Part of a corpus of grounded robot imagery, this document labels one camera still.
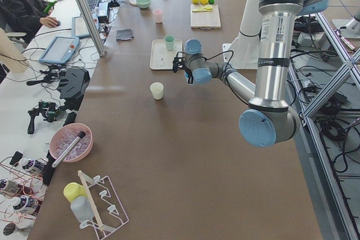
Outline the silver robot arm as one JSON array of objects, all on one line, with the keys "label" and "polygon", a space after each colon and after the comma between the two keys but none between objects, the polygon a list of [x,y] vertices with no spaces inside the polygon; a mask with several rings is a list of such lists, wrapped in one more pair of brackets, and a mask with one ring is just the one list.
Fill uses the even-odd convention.
[{"label": "silver robot arm", "polygon": [[255,83],[241,75],[232,61],[209,62],[197,39],[186,42],[184,56],[173,61],[173,70],[184,70],[191,84],[220,79],[247,103],[238,126],[251,145],[268,147],[287,141],[300,127],[298,114],[285,101],[295,18],[321,12],[328,3],[329,0],[247,0],[231,51],[243,60],[257,58]]}]

